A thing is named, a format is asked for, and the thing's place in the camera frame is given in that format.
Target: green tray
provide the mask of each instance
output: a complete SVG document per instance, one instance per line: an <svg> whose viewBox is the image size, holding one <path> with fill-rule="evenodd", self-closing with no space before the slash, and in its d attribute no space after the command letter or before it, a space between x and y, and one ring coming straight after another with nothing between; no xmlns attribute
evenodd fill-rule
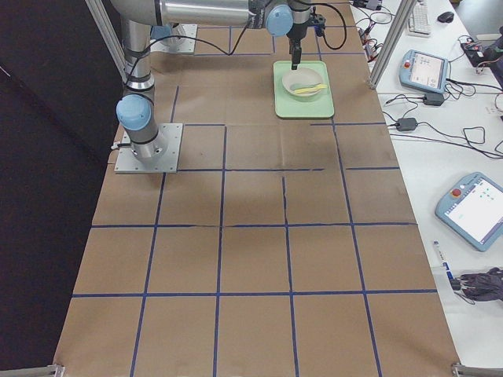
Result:
<svg viewBox="0 0 503 377"><path fill-rule="evenodd" d="M283 87L281 78L292 67L291 61L274 63L274 103L276 115L285 119L328 119L334 115L332 91L330 90L329 74L325 63L319 60L307 60L299 67L310 68L323 78L329 87L312 97L294 97Z"/></svg>

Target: white keyboard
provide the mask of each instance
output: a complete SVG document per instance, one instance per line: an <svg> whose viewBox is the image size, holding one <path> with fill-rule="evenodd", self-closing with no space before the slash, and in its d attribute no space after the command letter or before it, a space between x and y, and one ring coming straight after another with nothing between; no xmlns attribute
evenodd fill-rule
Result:
<svg viewBox="0 0 503 377"><path fill-rule="evenodd" d="M429 37L431 26L428 20L428 5L426 0L417 0L408 23L408 34L417 37Z"/></svg>

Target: metal mounting plate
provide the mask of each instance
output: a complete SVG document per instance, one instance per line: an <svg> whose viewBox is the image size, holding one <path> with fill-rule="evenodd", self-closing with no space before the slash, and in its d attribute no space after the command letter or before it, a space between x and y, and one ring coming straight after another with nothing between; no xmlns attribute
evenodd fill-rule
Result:
<svg viewBox="0 0 503 377"><path fill-rule="evenodd" d="M183 28L185 29L185 34L188 37L195 38L197 35L197 25L196 24L183 24ZM150 51L155 53L184 53L184 54L194 54L194 50L196 48L196 41L192 39L184 38L183 42L176 46L165 46L161 42L156 43L150 47Z"/></svg>
<svg viewBox="0 0 503 377"><path fill-rule="evenodd" d="M166 151L159 158L145 162L136 158L131 147L122 147L117 156L115 172L120 174L140 173L176 173L180 144L182 143L182 123L161 123L159 132L167 138ZM122 143L130 143L130 138L124 133Z"/></svg>

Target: power adapter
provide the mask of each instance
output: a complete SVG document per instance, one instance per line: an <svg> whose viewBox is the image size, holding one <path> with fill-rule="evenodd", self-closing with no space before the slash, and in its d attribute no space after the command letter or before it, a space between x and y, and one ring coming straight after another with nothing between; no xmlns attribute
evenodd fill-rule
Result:
<svg viewBox="0 0 503 377"><path fill-rule="evenodd" d="M400 118L395 124L400 132L414 131L417 128L416 118Z"/></svg>
<svg viewBox="0 0 503 377"><path fill-rule="evenodd" d="M424 95L423 103L430 106L442 106L445 99L440 93L426 93Z"/></svg>

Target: marker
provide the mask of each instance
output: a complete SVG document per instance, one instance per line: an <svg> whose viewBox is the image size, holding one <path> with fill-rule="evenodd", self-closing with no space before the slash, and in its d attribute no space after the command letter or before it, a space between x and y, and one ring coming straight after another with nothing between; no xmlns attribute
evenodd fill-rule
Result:
<svg viewBox="0 0 503 377"><path fill-rule="evenodd" d="M442 261L442 265L446 268L447 277L449 278L449 280L454 279L453 274L450 271L449 264L447 263L446 257L440 250L440 243L438 241L433 241L433 247L435 248L435 250L437 250L440 260Z"/></svg>

